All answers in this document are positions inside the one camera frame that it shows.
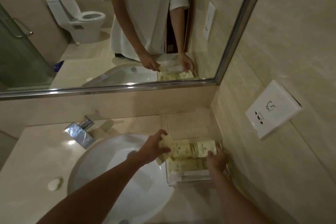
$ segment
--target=electrical outlet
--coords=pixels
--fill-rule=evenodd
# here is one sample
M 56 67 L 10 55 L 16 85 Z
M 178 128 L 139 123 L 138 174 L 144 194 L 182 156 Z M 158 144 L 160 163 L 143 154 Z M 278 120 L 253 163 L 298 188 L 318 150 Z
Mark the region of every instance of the electrical outlet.
M 209 39 L 210 29 L 211 29 L 211 26 L 212 26 L 213 17 L 215 16 L 215 11 L 216 11 L 215 6 L 213 5 L 212 2 L 210 2 L 209 7 L 208 7 L 207 16 L 205 18 L 204 29 L 203 29 L 203 34 L 204 34 L 205 39 L 207 41 Z
M 261 139 L 302 109 L 301 105 L 275 80 L 267 86 L 246 112 Z

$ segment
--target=toilet seat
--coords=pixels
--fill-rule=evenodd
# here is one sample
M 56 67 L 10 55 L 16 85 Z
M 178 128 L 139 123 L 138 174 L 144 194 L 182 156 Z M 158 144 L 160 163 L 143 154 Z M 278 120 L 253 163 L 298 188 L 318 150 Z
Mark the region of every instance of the toilet seat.
M 105 14 L 100 12 L 81 12 L 75 0 L 61 0 L 69 14 L 80 22 L 99 21 L 105 18 Z
M 104 19 L 105 16 L 105 14 L 100 12 L 82 12 L 77 20 L 82 22 L 99 21 Z

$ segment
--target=person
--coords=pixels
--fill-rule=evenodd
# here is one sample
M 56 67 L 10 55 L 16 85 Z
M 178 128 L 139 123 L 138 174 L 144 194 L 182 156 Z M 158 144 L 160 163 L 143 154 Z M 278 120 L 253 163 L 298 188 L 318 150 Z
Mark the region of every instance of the person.
M 167 135 L 167 132 L 159 129 L 157 133 L 149 136 L 138 152 L 68 195 L 37 224 L 102 223 L 136 171 L 154 161 L 162 153 L 170 152 L 168 147 L 159 147 L 162 134 Z M 208 170 L 228 223 L 270 223 L 224 175 L 227 162 L 227 155 L 221 148 L 217 147 L 215 155 L 208 151 Z
M 115 18 L 111 31 L 111 50 L 160 71 L 151 55 L 164 53 L 168 10 L 184 72 L 194 71 L 194 63 L 184 52 L 184 10 L 188 0 L 111 0 Z

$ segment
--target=faucet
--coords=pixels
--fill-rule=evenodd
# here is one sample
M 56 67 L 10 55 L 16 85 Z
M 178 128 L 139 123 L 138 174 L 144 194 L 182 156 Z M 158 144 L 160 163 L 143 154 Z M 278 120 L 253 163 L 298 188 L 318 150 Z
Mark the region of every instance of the faucet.
M 87 150 L 95 142 L 93 137 L 86 132 L 94 124 L 94 122 L 88 116 L 84 117 L 85 120 L 80 124 L 73 122 L 67 126 L 64 131 L 67 132 L 85 150 Z

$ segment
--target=toilet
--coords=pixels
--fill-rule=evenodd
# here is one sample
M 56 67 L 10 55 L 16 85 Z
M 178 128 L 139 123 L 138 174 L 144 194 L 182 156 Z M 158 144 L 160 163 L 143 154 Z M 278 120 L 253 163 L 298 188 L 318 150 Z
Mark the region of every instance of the toilet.
M 105 14 L 81 12 L 75 0 L 46 0 L 58 25 L 69 31 L 76 44 L 100 40 L 100 28 Z

